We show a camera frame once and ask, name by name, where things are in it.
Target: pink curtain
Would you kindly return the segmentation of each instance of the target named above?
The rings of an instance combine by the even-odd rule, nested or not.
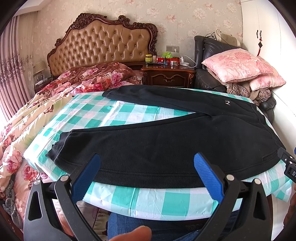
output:
[[[19,54],[18,25],[16,16],[0,38],[0,111],[6,121],[31,99]]]

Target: person's finger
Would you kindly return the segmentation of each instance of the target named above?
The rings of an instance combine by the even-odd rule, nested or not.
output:
[[[290,200],[290,206],[296,206],[296,193],[293,195],[293,197]]]
[[[132,232],[117,235],[109,241],[151,241],[151,237],[151,229],[146,226],[140,226]]]
[[[287,222],[290,220],[290,218],[292,217],[294,212],[295,212],[295,206],[290,206],[289,209],[288,209],[288,212],[287,212],[287,214],[285,216],[285,219],[284,219],[284,225],[287,224]]]

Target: red box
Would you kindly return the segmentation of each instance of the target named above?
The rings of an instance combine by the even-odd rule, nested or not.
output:
[[[163,63],[164,59],[165,59],[165,58],[163,58],[163,57],[156,57],[156,62],[157,62],[157,63],[158,63],[158,62]],[[171,62],[171,61],[177,61],[178,64],[180,64],[180,59],[179,59],[179,58],[167,58],[166,60],[167,60],[167,62],[168,62],[168,65],[170,65],[170,62]]]

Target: floral wallpaper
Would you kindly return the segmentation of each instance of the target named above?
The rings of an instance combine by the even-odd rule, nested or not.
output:
[[[157,53],[166,45],[180,46],[180,53],[194,57],[194,36],[220,29],[242,41],[240,0],[52,0],[38,11],[34,32],[34,62],[44,60],[81,12],[100,13],[115,20],[125,15],[133,22],[157,26]]]

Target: gray cloth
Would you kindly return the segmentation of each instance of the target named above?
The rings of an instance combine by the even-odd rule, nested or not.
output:
[[[17,211],[15,205],[15,192],[13,190],[14,181],[10,179],[9,184],[5,190],[6,201],[3,204],[4,210],[11,216],[13,223],[19,228],[23,229],[22,219]]]
[[[250,98],[257,106],[259,106],[261,102],[267,101],[271,96],[271,92],[268,88],[253,91],[251,90],[249,81],[223,83],[213,71],[209,68],[207,68],[207,70],[216,80],[226,87],[228,94]]]

